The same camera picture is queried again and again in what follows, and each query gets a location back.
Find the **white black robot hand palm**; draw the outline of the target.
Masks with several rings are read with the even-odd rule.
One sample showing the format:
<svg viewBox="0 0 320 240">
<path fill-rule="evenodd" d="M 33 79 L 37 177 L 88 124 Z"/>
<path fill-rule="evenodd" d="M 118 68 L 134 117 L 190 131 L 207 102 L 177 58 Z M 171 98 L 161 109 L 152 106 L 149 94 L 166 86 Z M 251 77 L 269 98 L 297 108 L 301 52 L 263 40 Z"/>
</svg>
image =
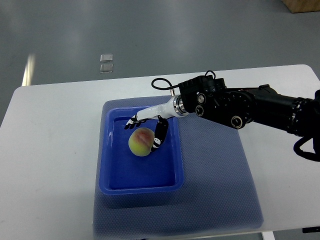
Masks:
<svg viewBox="0 0 320 240">
<path fill-rule="evenodd" d="M 167 103 L 151 106 L 140 110 L 136 113 L 136 120 L 151 120 L 157 119 L 160 116 L 163 119 L 172 117 L 182 118 L 189 113 L 185 110 L 182 97 L 180 95 L 172 96 Z"/>
</svg>

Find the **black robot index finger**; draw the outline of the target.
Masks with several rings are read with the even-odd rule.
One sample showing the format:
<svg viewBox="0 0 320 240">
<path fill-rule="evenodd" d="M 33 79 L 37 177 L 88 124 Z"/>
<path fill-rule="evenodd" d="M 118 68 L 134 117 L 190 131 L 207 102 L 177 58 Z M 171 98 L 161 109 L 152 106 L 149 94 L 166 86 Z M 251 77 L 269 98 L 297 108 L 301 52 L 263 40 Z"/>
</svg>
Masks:
<svg viewBox="0 0 320 240">
<path fill-rule="evenodd" d="M 139 127 L 142 123 L 145 123 L 147 120 L 146 119 L 143 119 L 143 120 L 132 120 L 130 119 L 126 125 L 124 126 L 124 129 L 125 130 L 128 130 L 128 129 L 133 129 L 135 127 Z"/>
</svg>

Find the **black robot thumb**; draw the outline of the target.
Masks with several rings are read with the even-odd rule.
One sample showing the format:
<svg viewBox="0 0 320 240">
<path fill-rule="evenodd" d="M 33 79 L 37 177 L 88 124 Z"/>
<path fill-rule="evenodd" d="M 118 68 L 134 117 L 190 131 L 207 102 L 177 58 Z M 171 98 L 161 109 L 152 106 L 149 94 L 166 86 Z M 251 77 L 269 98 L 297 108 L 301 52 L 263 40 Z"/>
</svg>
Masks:
<svg viewBox="0 0 320 240">
<path fill-rule="evenodd" d="M 151 147 L 151 152 L 155 152 L 165 141 L 167 132 L 169 129 L 169 123 L 167 119 L 158 116 L 158 121 L 154 131 L 154 140 Z"/>
</svg>

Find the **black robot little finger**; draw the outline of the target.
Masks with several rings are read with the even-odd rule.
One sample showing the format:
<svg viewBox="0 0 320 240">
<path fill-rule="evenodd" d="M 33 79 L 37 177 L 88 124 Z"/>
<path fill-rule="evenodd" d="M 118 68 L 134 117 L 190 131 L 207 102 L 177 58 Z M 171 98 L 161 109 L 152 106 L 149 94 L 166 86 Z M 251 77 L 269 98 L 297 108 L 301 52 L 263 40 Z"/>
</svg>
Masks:
<svg viewBox="0 0 320 240">
<path fill-rule="evenodd" d="M 132 116 L 128 122 L 126 123 L 127 125 L 135 125 L 138 122 L 137 120 L 137 115 L 135 114 L 134 116 Z"/>
</svg>

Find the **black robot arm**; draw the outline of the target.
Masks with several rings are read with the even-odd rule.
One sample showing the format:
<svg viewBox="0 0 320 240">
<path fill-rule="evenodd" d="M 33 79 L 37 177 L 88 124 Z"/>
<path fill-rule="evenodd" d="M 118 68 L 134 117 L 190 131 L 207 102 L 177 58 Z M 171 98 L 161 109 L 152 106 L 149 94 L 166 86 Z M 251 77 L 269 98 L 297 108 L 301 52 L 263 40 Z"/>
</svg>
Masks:
<svg viewBox="0 0 320 240">
<path fill-rule="evenodd" d="M 125 129 L 139 127 L 148 120 L 158 121 L 152 151 L 164 142 L 168 119 L 195 113 L 198 117 L 233 128 L 242 129 L 256 122 L 299 136 L 294 152 L 305 159 L 320 160 L 320 92 L 314 98 L 278 94 L 268 84 L 258 87 L 228 88 L 223 78 L 209 70 L 204 75 L 176 85 L 179 95 L 167 103 L 138 111 Z"/>
</svg>

